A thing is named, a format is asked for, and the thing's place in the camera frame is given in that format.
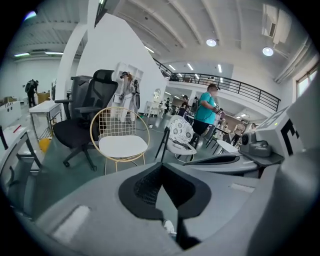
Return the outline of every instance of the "white wall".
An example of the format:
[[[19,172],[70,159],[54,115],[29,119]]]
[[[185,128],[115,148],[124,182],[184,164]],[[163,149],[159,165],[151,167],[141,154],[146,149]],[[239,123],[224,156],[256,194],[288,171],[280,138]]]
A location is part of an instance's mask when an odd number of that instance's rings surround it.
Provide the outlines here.
[[[268,73],[253,71],[252,69],[241,66],[234,66],[232,79],[257,87],[281,99],[281,86],[274,82]]]
[[[155,89],[161,90],[160,99],[163,98],[168,80],[163,77],[141,40],[123,19],[105,14],[84,48],[76,73],[92,76],[99,69],[116,70],[119,62],[143,71],[140,112],[145,110],[147,101],[153,100]]]
[[[0,68],[0,98],[12,96],[18,99],[27,97],[25,85],[29,80],[39,81],[38,92],[47,92],[51,89],[51,82],[57,78],[60,58],[30,58],[15,61],[7,58]],[[79,61],[72,64],[70,77],[76,75]]]

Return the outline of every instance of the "mesh chair backrest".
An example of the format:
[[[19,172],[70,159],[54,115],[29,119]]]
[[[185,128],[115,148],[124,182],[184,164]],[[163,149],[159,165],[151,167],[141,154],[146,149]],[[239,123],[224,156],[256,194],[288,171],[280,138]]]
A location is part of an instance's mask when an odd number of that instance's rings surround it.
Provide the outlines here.
[[[101,138],[107,136],[136,135],[136,114],[122,107],[109,107],[98,115],[99,133]]]
[[[85,96],[86,107],[106,108],[115,94],[118,83],[112,81],[111,75],[114,70],[97,70],[90,81],[88,92]]]

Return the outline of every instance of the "gray floor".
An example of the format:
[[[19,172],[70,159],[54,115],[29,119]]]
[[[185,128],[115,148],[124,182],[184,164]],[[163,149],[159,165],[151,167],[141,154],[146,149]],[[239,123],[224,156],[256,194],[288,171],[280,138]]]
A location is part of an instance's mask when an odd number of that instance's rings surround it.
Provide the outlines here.
[[[23,126],[31,127],[28,108],[25,107],[22,111],[23,116],[20,120],[17,121],[17,123],[22,124]],[[161,139],[164,135],[163,131],[170,117],[170,115],[164,115],[163,119],[161,119],[160,117],[144,118],[144,121],[147,124],[153,125],[152,129],[149,129],[150,144],[145,153],[146,164],[159,162],[161,160],[163,146],[157,159],[155,159],[155,156],[159,148]],[[35,125],[37,127],[38,133],[40,133],[41,130],[43,130],[43,126],[46,125],[46,120],[39,118],[38,120],[36,120]],[[136,128],[144,129],[142,122],[137,121]],[[32,209],[32,217],[34,219],[37,219],[47,208],[79,188],[81,185],[85,184],[91,179],[104,175],[106,159],[97,150],[89,150],[92,161],[97,166],[96,172],[90,169],[89,163],[87,162],[87,159],[83,152],[72,158],[69,161],[70,167],[67,168],[64,166],[63,160],[67,155],[70,154],[71,150],[69,148],[62,145],[55,137],[53,137],[49,148],[44,155],[39,149],[38,142],[35,138],[33,130],[30,129],[28,134],[32,146],[36,150],[36,154],[38,155],[43,165],[42,169],[36,176],[36,188]],[[137,130],[137,135],[145,140],[147,139],[147,132],[145,130]],[[206,142],[206,140],[201,138],[198,144],[197,154],[194,157],[194,161],[206,159],[212,156],[213,151],[216,147],[211,149],[210,146],[206,149]],[[180,160],[185,161],[186,157],[182,156]],[[167,163],[182,164],[182,162],[178,161],[175,158],[174,154],[170,153],[169,151],[166,151],[163,161]],[[142,165],[142,157],[137,159],[135,162],[138,165]],[[118,171],[126,170],[134,166],[135,165],[131,162],[119,162]],[[111,160],[108,160],[106,162],[106,173],[111,174],[115,172],[115,163]],[[176,228],[177,210],[163,188],[161,188],[158,194],[156,207],[163,211],[164,217],[171,220]]]

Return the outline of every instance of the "cardboard box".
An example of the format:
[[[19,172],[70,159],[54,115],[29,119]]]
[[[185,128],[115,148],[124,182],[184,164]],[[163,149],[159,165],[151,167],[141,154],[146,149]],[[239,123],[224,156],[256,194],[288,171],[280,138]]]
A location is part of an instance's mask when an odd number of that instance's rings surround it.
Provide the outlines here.
[[[38,95],[38,104],[50,100],[50,92],[40,92]]]

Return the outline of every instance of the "ceiling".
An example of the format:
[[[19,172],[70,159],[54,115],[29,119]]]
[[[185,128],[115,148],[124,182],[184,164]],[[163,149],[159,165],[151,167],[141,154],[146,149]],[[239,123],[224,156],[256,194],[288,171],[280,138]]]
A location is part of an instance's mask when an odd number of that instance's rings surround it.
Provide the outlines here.
[[[190,68],[187,66],[187,63],[189,63],[193,71],[190,70]],[[219,72],[218,64],[221,65],[222,73]],[[177,62],[170,62],[166,65],[169,70],[175,73],[197,73],[197,74],[208,74],[213,76],[219,76],[224,78],[232,78],[232,73],[234,70],[234,66],[229,63],[223,63],[216,60],[198,60],[198,61],[177,61]]]
[[[100,3],[104,1],[109,12],[115,10],[110,7],[112,3],[122,4],[113,14],[127,21],[141,41],[155,51],[152,53],[155,59],[177,67],[181,64],[181,72],[187,71],[184,70],[187,62],[193,62],[199,73],[214,71],[213,67],[221,63],[230,68],[259,66],[275,78],[294,59],[307,37],[293,16],[284,15],[287,18],[281,21],[279,13],[286,8],[276,0],[100,0]],[[85,16],[81,14],[88,8],[80,2],[86,0],[45,1],[37,8],[36,17],[22,23],[7,54],[63,52],[73,29]],[[276,24],[274,36],[264,35],[263,31],[269,31],[272,23]],[[217,45],[207,46],[207,39],[216,40]],[[84,37],[78,55],[86,41]],[[262,54],[266,46],[275,49],[273,56]]]

